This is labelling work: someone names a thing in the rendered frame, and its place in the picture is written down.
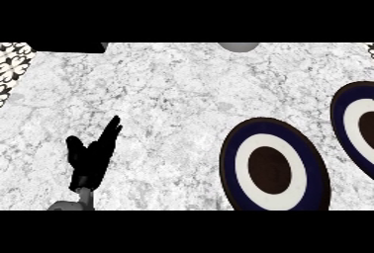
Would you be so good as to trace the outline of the blue white ringed plate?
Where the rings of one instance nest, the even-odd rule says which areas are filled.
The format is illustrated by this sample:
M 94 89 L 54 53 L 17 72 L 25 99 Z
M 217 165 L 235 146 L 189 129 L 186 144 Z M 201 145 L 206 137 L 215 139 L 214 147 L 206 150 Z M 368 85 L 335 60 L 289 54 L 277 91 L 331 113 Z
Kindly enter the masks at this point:
M 374 82 L 353 82 L 337 90 L 329 120 L 342 150 L 374 180 Z
M 329 180 L 311 142 L 271 118 L 243 121 L 218 155 L 223 192 L 237 211 L 325 211 Z

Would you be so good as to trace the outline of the black appliance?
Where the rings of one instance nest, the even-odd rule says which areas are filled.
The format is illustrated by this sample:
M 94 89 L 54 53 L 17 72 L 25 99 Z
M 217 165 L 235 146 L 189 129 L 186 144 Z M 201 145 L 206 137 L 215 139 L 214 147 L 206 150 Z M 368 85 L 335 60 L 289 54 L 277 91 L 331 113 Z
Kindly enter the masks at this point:
M 35 51 L 103 53 L 106 42 L 29 42 Z

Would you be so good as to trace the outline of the grey round object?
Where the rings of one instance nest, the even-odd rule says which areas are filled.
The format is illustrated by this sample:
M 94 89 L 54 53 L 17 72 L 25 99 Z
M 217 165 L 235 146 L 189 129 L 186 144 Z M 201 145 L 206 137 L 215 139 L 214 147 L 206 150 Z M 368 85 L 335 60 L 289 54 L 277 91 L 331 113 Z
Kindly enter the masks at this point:
M 257 42 L 221 42 L 218 45 L 232 52 L 248 52 L 258 46 L 258 43 Z

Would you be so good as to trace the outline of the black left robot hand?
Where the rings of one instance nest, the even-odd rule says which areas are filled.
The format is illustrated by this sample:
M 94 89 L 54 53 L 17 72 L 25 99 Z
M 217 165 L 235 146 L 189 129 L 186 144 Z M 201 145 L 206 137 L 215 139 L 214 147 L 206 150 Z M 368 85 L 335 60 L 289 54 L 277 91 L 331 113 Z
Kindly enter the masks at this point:
M 90 191 L 97 189 L 113 153 L 121 128 L 119 117 L 115 116 L 103 129 L 100 137 L 87 146 L 82 145 L 78 137 L 73 135 L 65 139 L 66 161 L 72 167 L 67 188 L 73 192 L 81 188 Z

